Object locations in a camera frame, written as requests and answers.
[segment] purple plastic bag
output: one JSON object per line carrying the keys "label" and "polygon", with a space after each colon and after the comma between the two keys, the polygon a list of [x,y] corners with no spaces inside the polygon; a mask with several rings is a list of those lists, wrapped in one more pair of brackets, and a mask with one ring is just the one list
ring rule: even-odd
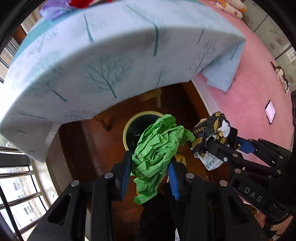
{"label": "purple plastic bag", "polygon": [[71,12],[76,7],[70,6],[71,0],[48,0],[40,10],[40,14],[46,20],[54,20],[66,12]]}

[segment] yellow rim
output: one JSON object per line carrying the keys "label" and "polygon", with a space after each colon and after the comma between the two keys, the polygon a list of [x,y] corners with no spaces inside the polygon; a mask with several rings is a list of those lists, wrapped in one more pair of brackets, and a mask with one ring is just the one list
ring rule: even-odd
{"label": "yellow rim", "polygon": [[143,112],[140,112],[140,113],[134,115],[132,118],[130,118],[130,120],[126,123],[126,126],[123,130],[123,145],[126,150],[128,150],[128,144],[126,143],[126,133],[128,131],[128,128],[136,118],[138,118],[139,116],[142,116],[142,115],[156,115],[156,116],[159,116],[160,118],[165,116],[164,114],[159,113],[157,111],[143,111]]}

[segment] brown floor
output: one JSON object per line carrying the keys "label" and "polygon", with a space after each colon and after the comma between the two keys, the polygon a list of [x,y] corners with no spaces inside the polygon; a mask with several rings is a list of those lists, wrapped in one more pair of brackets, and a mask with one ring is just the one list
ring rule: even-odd
{"label": "brown floor", "polygon": [[[183,125],[189,130],[199,122],[200,118],[181,84],[164,87],[161,99],[161,109],[156,107],[155,99],[146,102],[130,99],[123,113],[104,119],[106,124],[112,127],[110,132],[103,130],[94,119],[81,122],[97,175],[110,171],[114,163],[121,162],[125,153],[122,141],[123,129],[133,115],[146,110],[171,114],[176,118],[177,125]],[[193,157],[192,151],[187,146],[181,146],[178,153],[185,155],[187,169],[190,172],[208,180],[206,168],[199,159]],[[135,195],[136,185],[131,178],[124,200],[113,202],[114,226],[118,241],[134,240],[142,212],[142,206],[133,201]]]}

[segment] tile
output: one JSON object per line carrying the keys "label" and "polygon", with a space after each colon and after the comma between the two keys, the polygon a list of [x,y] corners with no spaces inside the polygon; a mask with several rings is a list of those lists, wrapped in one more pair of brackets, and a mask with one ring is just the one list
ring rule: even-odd
{"label": "tile", "polygon": [[246,0],[244,4],[247,7],[247,11],[242,14],[243,21],[249,25],[252,31],[255,31],[267,17],[267,13],[252,0]]}
{"label": "tile", "polygon": [[293,47],[289,50],[279,57],[276,60],[276,63],[283,68],[285,77],[290,83],[290,90],[292,92],[296,90],[296,58],[293,60],[293,58],[296,57],[296,54]]}
{"label": "tile", "polygon": [[270,16],[263,21],[255,31],[255,34],[264,43],[274,58],[279,56],[290,45],[285,34]]}

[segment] black pants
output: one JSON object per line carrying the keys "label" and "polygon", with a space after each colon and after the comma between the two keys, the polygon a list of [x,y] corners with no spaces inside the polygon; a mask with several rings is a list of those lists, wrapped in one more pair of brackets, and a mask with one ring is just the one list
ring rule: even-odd
{"label": "black pants", "polygon": [[162,190],[165,198],[157,194],[142,204],[144,210],[135,241],[174,241],[176,227],[182,236],[186,204],[175,200],[169,183],[164,184]]}

